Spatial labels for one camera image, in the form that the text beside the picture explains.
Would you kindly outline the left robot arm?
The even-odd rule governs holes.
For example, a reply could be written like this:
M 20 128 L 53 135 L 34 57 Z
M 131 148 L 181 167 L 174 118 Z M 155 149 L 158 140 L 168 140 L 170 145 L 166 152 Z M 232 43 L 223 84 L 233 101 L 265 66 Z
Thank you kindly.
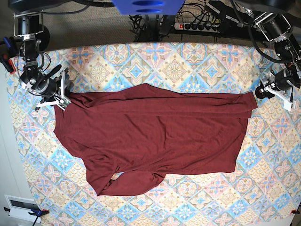
M 252 33 L 254 26 L 273 44 L 278 59 L 260 50 Z M 275 73 L 271 70 L 260 79 L 260 85 L 255 90 L 256 97 L 270 99 L 290 91 L 288 100 L 293 101 L 293 88 L 301 87 L 301 48 L 292 35 L 293 27 L 282 14 L 261 13 L 250 19 L 247 29 L 255 49 L 263 58 L 285 65 L 281 71 Z

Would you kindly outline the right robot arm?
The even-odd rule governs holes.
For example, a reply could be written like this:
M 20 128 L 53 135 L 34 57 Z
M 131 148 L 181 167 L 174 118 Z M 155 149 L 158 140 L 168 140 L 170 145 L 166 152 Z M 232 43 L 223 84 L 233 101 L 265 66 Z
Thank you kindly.
M 62 70 L 62 66 L 57 65 L 49 73 L 44 72 L 47 54 L 40 49 L 42 40 L 37 37 L 44 30 L 41 13 L 14 13 L 14 36 L 23 41 L 19 56 L 24 60 L 24 67 L 19 82 L 30 94 L 41 97 L 35 106 L 36 111 L 54 105 L 65 110 L 71 103 L 65 93 L 70 86 L 69 69 Z

